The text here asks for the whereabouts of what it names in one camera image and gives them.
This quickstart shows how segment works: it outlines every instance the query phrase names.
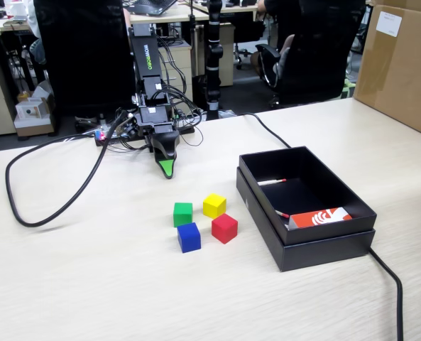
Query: green cube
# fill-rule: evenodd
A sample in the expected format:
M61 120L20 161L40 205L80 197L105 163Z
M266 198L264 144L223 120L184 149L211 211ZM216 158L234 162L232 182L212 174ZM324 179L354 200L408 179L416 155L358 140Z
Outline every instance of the green cube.
M193 222L193 204L176 202L174 205L174 227Z

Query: yellow cube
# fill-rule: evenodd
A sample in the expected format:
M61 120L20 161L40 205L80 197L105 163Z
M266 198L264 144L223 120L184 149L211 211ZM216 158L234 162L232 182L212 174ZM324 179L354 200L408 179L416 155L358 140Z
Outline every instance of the yellow cube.
M226 198L211 194L204 200L204 215L213 219L226 212Z

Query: orange package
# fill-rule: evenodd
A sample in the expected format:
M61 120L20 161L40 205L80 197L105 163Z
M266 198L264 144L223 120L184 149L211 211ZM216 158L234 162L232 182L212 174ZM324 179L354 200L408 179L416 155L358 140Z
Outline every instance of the orange package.
M315 225L327 224L329 222L340 222L350 220L352 217L343 207L331 208L314 212L291 215L288 229L304 229Z

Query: black box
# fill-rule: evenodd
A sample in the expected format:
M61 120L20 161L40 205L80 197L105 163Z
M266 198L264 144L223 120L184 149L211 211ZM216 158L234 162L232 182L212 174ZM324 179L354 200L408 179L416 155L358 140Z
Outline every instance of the black box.
M363 256L375 212L306 147L240 156L237 188L281 271ZM262 186L258 181L286 178ZM353 219L288 231L275 210L298 213L343 207Z

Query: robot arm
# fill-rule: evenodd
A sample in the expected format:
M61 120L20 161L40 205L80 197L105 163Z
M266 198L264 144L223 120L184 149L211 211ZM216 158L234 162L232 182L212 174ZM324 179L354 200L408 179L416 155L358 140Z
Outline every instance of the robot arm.
M136 100L138 111L126 122L129 136L144 136L155 153L155 161L166 178L173 177L179 131L173 123L168 96L162 90L161 64L156 34L150 25L137 24L130 29L131 49L135 59Z

